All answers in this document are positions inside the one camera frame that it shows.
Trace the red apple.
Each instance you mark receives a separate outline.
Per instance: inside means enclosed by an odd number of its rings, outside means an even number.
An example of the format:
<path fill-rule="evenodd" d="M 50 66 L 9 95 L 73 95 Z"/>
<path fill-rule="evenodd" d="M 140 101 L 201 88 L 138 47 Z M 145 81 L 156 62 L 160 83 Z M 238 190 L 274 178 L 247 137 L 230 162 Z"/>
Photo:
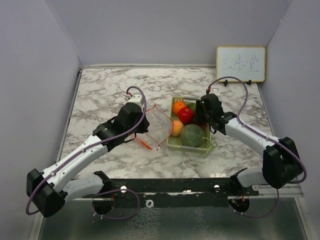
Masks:
<path fill-rule="evenodd" d="M 178 118 L 183 124 L 189 124 L 194 120 L 194 111 L 189 107 L 183 107 L 178 112 Z"/>

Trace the clear zip bag orange zipper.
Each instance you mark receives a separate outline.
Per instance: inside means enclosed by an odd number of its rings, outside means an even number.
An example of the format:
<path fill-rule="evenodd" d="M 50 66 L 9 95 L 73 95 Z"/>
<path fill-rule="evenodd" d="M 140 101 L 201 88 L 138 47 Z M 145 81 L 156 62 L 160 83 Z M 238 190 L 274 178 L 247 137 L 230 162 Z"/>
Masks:
<path fill-rule="evenodd" d="M 147 102 L 146 119 L 149 122 L 148 132 L 137 134 L 135 142 L 147 150 L 158 151 L 170 137 L 173 121 L 156 104 Z"/>

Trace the green melon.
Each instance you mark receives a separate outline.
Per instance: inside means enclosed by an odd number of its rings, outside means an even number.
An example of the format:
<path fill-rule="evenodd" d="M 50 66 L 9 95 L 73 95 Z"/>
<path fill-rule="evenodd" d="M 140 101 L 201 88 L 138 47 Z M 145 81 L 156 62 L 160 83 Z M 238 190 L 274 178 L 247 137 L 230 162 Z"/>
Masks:
<path fill-rule="evenodd" d="M 184 146 L 199 147 L 205 137 L 204 130 L 195 124 L 188 124 L 180 132 L 180 140 Z"/>

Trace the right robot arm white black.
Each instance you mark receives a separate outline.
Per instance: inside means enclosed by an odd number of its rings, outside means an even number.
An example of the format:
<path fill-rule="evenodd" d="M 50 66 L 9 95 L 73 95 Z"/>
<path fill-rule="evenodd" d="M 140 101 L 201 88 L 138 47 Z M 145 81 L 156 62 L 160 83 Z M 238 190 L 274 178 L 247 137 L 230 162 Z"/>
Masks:
<path fill-rule="evenodd" d="M 299 154 L 294 141 L 277 138 L 240 122 L 233 112 L 224 112 L 222 102 L 214 93 L 200 98 L 200 119 L 209 125 L 213 133 L 233 137 L 247 145 L 262 157 L 262 166 L 245 168 L 235 173 L 229 189 L 240 196 L 254 185 L 269 185 L 280 189 L 303 173 L 297 160 Z"/>

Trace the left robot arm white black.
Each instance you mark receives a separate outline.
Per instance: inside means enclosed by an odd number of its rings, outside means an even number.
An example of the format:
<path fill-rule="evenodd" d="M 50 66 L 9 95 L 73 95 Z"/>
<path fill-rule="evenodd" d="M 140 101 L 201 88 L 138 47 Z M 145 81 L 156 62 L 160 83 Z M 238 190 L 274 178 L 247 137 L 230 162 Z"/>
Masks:
<path fill-rule="evenodd" d="M 67 157 L 42 171 L 31 170 L 26 177 L 26 214 L 33 214 L 30 205 L 34 204 L 36 212 L 48 218 L 74 199 L 85 196 L 103 198 L 121 191 L 102 171 L 84 179 L 73 178 L 99 157 L 128 143 L 128 136 L 146 133 L 150 125 L 146 110 L 146 103 L 128 101 L 115 117 L 98 125 L 87 140 Z"/>

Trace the peach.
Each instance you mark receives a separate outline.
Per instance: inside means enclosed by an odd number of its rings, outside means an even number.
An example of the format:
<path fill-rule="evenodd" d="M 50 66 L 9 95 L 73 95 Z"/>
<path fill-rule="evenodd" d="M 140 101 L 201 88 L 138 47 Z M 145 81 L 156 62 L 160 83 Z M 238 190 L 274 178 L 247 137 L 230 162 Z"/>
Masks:
<path fill-rule="evenodd" d="M 184 124 L 180 120 L 173 120 L 173 127 L 171 131 L 171 136 L 178 137 L 181 134 Z"/>

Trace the orange fruit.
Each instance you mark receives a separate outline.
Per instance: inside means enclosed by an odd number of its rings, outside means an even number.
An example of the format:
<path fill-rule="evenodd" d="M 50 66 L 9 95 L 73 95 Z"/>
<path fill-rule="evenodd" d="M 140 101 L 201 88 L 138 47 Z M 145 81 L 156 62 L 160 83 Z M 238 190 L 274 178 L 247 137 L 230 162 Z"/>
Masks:
<path fill-rule="evenodd" d="M 176 101 L 172 105 L 172 114 L 178 115 L 179 111 L 186 107 L 186 104 L 183 101 Z"/>

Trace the green plastic basket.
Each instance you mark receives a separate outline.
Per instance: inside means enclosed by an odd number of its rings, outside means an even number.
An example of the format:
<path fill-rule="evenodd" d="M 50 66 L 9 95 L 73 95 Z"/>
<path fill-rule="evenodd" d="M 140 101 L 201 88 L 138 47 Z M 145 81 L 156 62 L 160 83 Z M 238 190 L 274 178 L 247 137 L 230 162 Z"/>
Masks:
<path fill-rule="evenodd" d="M 171 100 L 171 106 L 173 103 L 178 101 L 183 101 L 185 105 L 188 103 L 195 103 L 198 99 L 195 97 L 186 97 L 186 96 L 173 96 Z M 170 136 L 167 140 L 167 146 L 169 150 L 172 151 L 181 151 L 181 152 L 192 152 L 197 154 L 203 154 L 203 158 L 205 159 L 209 153 L 217 147 L 217 142 L 212 140 L 211 131 L 209 125 L 199 124 L 199 126 L 204 131 L 204 138 L 201 146 L 199 147 L 189 147 L 184 146 L 180 140 L 180 136 Z"/>

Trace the small whiteboard wooden frame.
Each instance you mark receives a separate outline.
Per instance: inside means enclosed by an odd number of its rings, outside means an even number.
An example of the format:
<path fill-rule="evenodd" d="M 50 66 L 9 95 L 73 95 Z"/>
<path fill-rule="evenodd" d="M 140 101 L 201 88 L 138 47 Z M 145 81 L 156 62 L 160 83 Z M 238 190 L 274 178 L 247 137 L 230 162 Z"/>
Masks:
<path fill-rule="evenodd" d="M 216 78 L 233 82 L 262 83 L 266 79 L 266 48 L 264 46 L 218 46 Z"/>

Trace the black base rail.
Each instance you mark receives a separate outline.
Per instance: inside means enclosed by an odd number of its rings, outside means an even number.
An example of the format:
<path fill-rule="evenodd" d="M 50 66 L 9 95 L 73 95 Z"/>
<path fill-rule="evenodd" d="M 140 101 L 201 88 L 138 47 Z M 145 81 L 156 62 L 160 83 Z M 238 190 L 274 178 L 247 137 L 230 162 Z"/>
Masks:
<path fill-rule="evenodd" d="M 98 193 L 86 195 L 102 206 L 115 208 L 228 207 L 228 198 L 258 196 L 252 187 L 244 188 L 235 178 L 109 178 L 96 171 L 103 187 Z"/>

